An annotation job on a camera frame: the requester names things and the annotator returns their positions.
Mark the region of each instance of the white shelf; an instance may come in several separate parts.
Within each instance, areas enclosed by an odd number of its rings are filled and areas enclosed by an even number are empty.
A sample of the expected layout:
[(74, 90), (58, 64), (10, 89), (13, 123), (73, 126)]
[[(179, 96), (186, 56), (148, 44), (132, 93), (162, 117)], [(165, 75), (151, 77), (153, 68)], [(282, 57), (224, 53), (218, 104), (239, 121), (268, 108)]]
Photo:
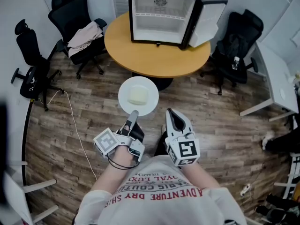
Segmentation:
[(160, 8), (152, 6), (138, 6), (135, 11), (136, 16), (156, 16), (166, 17), (172, 19), (186, 20), (186, 14), (179, 9), (174, 8)]
[(148, 41), (161, 41), (178, 43), (182, 42), (183, 35), (178, 32), (136, 29), (134, 31), (134, 38), (136, 40), (148, 40)]

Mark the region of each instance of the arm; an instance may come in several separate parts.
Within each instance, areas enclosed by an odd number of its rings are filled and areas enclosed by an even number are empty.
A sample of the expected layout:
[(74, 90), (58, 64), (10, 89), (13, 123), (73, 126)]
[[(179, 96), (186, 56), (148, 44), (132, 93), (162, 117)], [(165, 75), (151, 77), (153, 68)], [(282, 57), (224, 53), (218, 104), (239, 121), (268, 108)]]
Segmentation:
[(210, 176), (198, 163), (185, 165), (181, 167), (186, 178), (196, 187), (204, 188), (219, 188), (220, 184)]
[[(117, 147), (112, 160), (122, 166), (130, 166), (132, 159), (133, 155), (128, 152), (128, 147), (119, 146)], [(127, 171), (128, 170), (117, 169), (109, 164), (105, 171), (95, 182), (95, 184), (91, 188), (91, 191), (103, 190), (109, 192), (110, 194), (114, 194), (125, 178)]]
[[(128, 147), (119, 146), (112, 160), (120, 165), (130, 166), (132, 158), (133, 155), (128, 152)], [(75, 218), (75, 224), (89, 225), (98, 223), (103, 208), (120, 186), (127, 171), (117, 169), (110, 164), (108, 165), (90, 192), (84, 196)]]

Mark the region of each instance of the mini fridge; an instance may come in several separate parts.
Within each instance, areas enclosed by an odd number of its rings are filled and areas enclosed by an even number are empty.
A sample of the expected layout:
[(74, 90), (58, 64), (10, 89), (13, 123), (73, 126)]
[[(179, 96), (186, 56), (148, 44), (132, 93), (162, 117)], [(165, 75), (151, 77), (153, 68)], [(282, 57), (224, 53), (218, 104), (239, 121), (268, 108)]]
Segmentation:
[(212, 39), (227, 0), (128, 0), (132, 42), (197, 47)]

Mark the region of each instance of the white cable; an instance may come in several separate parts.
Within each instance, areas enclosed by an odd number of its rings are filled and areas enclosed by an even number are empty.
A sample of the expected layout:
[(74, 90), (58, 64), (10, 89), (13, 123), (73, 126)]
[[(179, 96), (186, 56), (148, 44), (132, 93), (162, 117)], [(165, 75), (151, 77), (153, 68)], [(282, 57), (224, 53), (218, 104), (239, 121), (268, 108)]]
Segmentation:
[[(55, 95), (56, 95), (58, 92), (60, 92), (60, 90), (58, 90), (58, 91), (54, 94), (54, 96), (50, 99), (50, 102), (49, 102), (47, 105), (49, 105), (49, 104), (51, 103), (52, 99), (55, 97)], [(92, 170), (92, 172), (93, 172), (93, 174), (94, 174), (94, 176), (95, 176), (95, 178), (96, 178), (96, 181), (97, 181), (97, 176), (95, 175), (95, 173), (94, 173), (94, 171), (93, 171), (93, 169), (92, 169), (92, 166), (91, 166), (91, 164), (90, 164), (90, 161), (89, 161), (89, 159), (88, 159), (88, 156), (86, 155), (86, 152), (85, 152), (85, 150), (84, 150), (84, 148), (83, 148), (83, 144), (82, 144), (82, 142), (81, 142), (80, 136), (79, 136), (78, 131), (77, 131), (77, 125), (76, 125), (76, 122), (75, 122), (75, 119), (74, 119), (73, 109), (72, 109), (72, 106), (71, 106), (71, 102), (70, 102), (70, 99), (69, 99), (69, 95), (68, 95), (68, 93), (67, 93), (66, 91), (65, 91), (65, 93), (66, 93), (67, 99), (68, 99), (68, 101), (69, 101), (69, 103), (70, 103), (70, 108), (71, 108), (71, 112), (72, 112), (72, 118), (73, 118), (73, 122), (74, 122), (74, 125), (75, 125), (75, 129), (76, 129), (77, 136), (78, 136), (79, 141), (80, 141), (80, 145), (81, 145), (81, 147), (82, 147), (82, 150), (83, 150), (83, 152), (84, 152), (84, 154), (85, 154), (86, 159), (87, 159), (88, 162), (89, 162), (90, 169)]]
[(47, 103), (46, 106), (48, 106), (48, 105), (51, 103), (52, 99), (55, 97), (55, 95), (56, 95), (58, 92), (60, 92), (60, 90), (58, 90), (58, 91), (54, 94), (54, 96), (50, 99), (50, 102)]

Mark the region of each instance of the chair leg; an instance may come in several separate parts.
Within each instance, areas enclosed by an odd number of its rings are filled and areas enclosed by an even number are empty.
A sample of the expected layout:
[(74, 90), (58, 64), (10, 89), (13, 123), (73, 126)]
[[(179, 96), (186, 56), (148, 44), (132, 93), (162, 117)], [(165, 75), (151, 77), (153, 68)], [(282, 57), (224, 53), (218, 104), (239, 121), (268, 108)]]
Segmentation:
[(200, 72), (200, 77), (204, 77), (204, 75), (214, 75), (216, 73), (217, 73), (217, 71), (215, 69), (211, 70), (211, 71)]
[(78, 69), (78, 71), (77, 71), (77, 79), (80, 79), (80, 72), (81, 72), (81, 70), (85, 67), (85, 65), (88, 63), (88, 61), (86, 61), (86, 62), (83, 62), (81, 65), (80, 65), (80, 67), (79, 67), (79, 69)]
[(95, 58), (92, 58), (92, 61), (94, 62), (95, 65), (97, 64), (97, 61)]
[(218, 95), (222, 95), (222, 86), (223, 86), (223, 83), (224, 83), (224, 77), (223, 76), (220, 76), (220, 80), (219, 80), (219, 92), (217, 92)]
[(48, 85), (48, 88), (49, 89), (53, 89), (53, 90), (60, 90), (60, 94), (64, 94), (65, 91), (61, 88), (58, 88), (58, 87), (54, 87), (54, 86), (51, 86), (51, 85)]
[(104, 71), (102, 70), (102, 68), (100, 67), (99, 64), (97, 64), (97, 68), (99, 69), (99, 74), (100, 74), (100, 75), (103, 75), (103, 74), (104, 74)]
[(55, 73), (53, 73), (53, 74), (49, 77), (49, 80), (51, 81), (57, 74), (61, 75), (61, 71), (60, 71), (60, 70), (56, 70)]
[(43, 103), (44, 103), (44, 109), (45, 109), (45, 112), (47, 112), (49, 109), (47, 108), (47, 88), (44, 89), (43, 91)]

